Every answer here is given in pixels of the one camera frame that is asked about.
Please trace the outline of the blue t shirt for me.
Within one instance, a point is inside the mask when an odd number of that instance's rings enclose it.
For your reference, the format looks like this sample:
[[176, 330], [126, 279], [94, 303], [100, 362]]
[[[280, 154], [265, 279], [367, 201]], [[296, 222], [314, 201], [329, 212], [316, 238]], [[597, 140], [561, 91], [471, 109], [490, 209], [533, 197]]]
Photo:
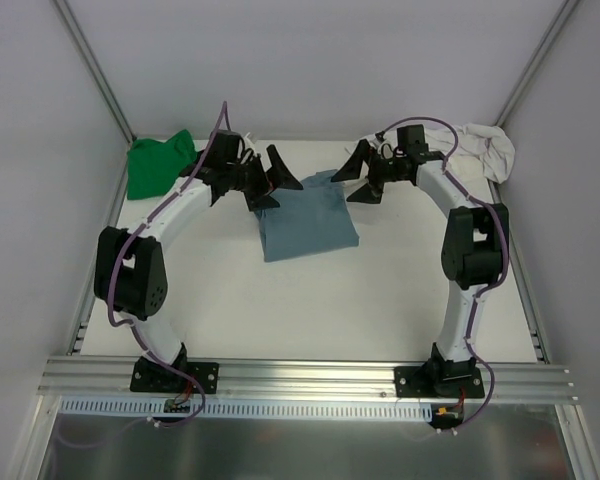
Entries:
[[301, 190], [277, 190], [278, 208], [255, 213], [267, 263], [356, 247], [359, 235], [349, 214], [343, 186], [333, 170], [302, 181]]

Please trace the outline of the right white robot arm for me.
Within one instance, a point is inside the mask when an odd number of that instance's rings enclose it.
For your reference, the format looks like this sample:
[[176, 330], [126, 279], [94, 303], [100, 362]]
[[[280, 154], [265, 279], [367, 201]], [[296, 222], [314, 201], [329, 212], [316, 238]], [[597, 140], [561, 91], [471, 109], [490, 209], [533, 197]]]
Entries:
[[430, 148], [425, 118], [392, 125], [396, 140], [380, 131], [358, 141], [334, 183], [363, 178], [351, 202], [378, 204], [388, 183], [409, 182], [434, 202], [447, 224], [441, 266], [449, 296], [441, 332], [429, 358], [419, 367], [397, 367], [399, 398], [476, 398], [484, 395], [479, 370], [483, 361], [474, 347], [488, 294], [506, 279], [509, 267], [509, 211], [502, 203], [476, 198], [450, 170], [451, 155]]

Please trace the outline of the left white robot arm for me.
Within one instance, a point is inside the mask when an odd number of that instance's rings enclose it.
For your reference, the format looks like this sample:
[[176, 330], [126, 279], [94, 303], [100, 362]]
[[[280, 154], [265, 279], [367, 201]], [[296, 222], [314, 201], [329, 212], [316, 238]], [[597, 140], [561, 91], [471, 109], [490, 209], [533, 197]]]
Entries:
[[94, 294], [105, 303], [109, 324], [129, 328], [141, 349], [132, 391], [201, 392], [184, 343], [161, 314], [169, 289], [164, 254], [185, 227], [231, 191], [259, 212], [279, 207], [274, 191], [302, 189], [274, 145], [265, 156], [268, 167], [242, 135], [219, 130], [148, 214], [99, 234]]

